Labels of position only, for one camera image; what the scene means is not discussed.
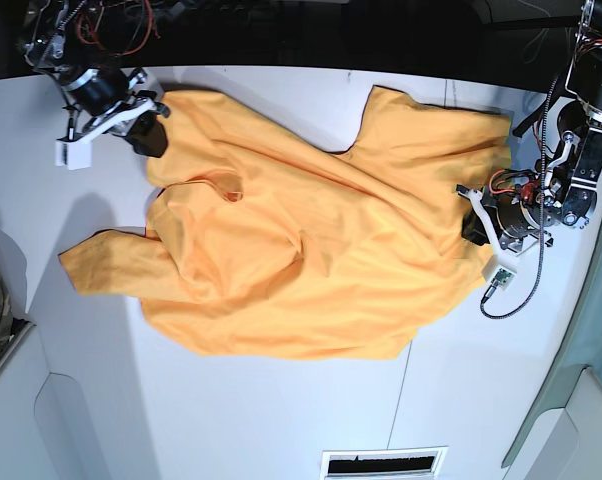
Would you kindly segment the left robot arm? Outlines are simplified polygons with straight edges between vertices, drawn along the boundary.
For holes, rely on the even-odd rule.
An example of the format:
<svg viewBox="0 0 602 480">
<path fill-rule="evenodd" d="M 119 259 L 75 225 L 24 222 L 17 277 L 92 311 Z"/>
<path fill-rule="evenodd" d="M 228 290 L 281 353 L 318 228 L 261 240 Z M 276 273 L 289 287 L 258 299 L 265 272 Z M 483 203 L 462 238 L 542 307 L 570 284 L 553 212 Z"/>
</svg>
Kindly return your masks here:
<svg viewBox="0 0 602 480">
<path fill-rule="evenodd" d="M 557 115 L 557 145 L 547 147 L 538 139 L 542 156 L 533 167 L 492 175 L 480 191 L 488 220 L 468 213 L 464 239 L 482 246 L 493 230 L 497 247 L 520 253 L 525 238 L 538 237 L 542 228 L 587 224 L 602 172 L 602 1 L 584 3 L 569 66 L 548 101 L 514 129 L 514 136 L 526 131 L 541 136 L 550 109 L 564 94 L 573 99 Z"/>
</svg>

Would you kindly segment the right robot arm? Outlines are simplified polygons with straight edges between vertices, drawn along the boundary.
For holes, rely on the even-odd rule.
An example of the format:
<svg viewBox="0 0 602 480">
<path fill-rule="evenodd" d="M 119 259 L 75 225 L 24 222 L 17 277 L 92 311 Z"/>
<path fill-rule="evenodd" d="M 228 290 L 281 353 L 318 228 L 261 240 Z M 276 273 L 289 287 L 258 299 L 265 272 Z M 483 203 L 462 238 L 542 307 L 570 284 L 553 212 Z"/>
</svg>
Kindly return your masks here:
<svg viewBox="0 0 602 480">
<path fill-rule="evenodd" d="M 115 1 L 31 1 L 18 47 L 32 71 L 52 80 L 68 115 L 65 134 L 55 140 L 55 163 L 69 170 L 92 164 L 92 146 L 101 135 L 124 140 L 145 157 L 161 157 L 168 146 L 160 119 L 170 115 L 162 90 L 149 72 L 128 72 L 116 64 L 138 52 L 155 32 L 149 1 L 140 3 L 135 35 L 122 52 L 106 49 L 98 37 L 101 20 Z"/>
</svg>

